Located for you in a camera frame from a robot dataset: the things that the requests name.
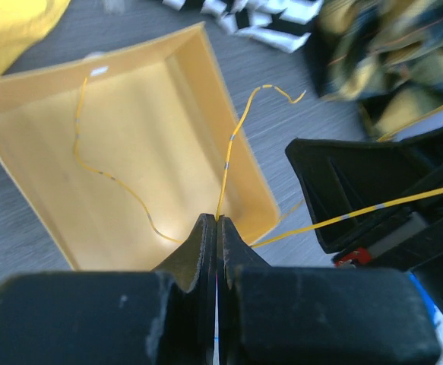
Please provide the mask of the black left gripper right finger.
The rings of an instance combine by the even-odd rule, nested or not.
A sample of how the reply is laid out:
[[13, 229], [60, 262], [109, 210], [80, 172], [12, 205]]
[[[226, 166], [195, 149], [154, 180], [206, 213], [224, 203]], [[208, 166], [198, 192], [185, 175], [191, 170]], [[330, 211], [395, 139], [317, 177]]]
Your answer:
[[281, 364], [280, 303], [272, 268], [222, 216], [217, 223], [217, 306], [221, 364]]

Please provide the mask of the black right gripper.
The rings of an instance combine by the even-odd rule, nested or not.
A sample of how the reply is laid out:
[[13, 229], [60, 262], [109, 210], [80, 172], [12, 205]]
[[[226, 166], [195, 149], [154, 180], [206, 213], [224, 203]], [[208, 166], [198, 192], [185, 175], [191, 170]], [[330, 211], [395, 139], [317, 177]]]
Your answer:
[[[443, 187], [443, 127], [404, 145], [296, 138], [285, 152], [314, 224]], [[358, 266], [410, 271], [443, 313], [443, 194], [315, 233], [329, 254], [366, 245], [363, 258], [352, 260]]]

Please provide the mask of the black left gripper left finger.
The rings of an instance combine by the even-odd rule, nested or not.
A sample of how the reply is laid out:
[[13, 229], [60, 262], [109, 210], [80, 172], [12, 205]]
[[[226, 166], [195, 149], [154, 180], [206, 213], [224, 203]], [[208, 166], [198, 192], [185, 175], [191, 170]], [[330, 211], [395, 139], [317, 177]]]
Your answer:
[[216, 221], [200, 214], [188, 238], [154, 273], [160, 314], [150, 327], [156, 364], [212, 364], [216, 299]]

